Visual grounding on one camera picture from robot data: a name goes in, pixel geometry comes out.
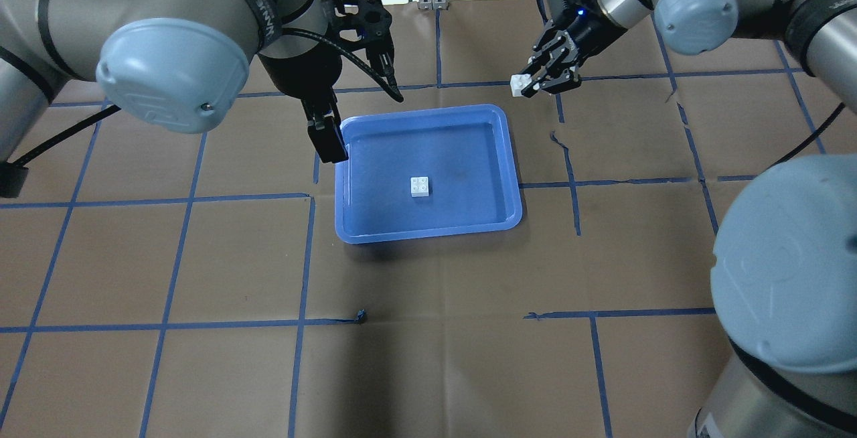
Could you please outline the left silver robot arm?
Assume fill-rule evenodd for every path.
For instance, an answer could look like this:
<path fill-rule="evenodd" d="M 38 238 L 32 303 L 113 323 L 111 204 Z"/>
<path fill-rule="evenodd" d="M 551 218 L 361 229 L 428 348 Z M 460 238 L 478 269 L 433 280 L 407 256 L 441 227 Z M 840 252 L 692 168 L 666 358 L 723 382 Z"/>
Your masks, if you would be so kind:
<path fill-rule="evenodd" d="M 263 63 L 302 102 L 324 161 L 346 160 L 333 85 L 341 74 L 321 0 L 2 0 L 2 184 L 15 197 L 21 140 L 73 80 L 177 133 L 217 127 Z"/>

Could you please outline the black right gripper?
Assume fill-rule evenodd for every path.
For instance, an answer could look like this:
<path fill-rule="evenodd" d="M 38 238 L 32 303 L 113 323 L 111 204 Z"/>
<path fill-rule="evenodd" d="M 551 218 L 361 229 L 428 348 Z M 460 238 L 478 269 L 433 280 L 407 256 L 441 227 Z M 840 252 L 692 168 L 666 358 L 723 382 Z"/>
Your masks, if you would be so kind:
<path fill-rule="evenodd" d="M 579 70 L 585 62 L 625 33 L 627 29 L 600 11 L 588 11 L 565 29 L 549 19 L 532 47 L 521 96 L 533 97 L 539 91 L 558 95 L 578 88 L 582 84 Z"/>

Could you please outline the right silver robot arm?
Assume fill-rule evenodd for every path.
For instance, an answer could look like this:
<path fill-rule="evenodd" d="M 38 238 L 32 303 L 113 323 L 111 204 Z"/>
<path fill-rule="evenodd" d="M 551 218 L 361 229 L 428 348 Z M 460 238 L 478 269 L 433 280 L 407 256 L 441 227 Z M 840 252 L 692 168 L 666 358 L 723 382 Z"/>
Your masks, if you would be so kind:
<path fill-rule="evenodd" d="M 731 355 L 689 437 L 855 436 L 855 150 L 812 151 L 855 112 L 855 0 L 536 0 L 544 28 L 512 93 L 557 95 L 643 19 L 703 56 L 780 42 L 836 97 L 808 136 L 747 179 L 718 225 L 710 295 Z"/>

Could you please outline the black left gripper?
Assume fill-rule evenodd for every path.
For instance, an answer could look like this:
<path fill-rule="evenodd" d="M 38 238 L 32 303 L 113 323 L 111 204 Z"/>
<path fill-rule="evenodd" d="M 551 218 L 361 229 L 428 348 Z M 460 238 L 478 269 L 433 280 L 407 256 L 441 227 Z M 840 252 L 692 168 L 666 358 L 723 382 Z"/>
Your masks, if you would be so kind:
<path fill-rule="evenodd" d="M 333 92 L 342 71 L 339 53 L 325 44 L 317 44 L 300 56 L 275 58 L 260 54 L 259 60 L 279 92 L 302 102 L 308 136 L 319 160 L 347 161 L 349 155 Z"/>

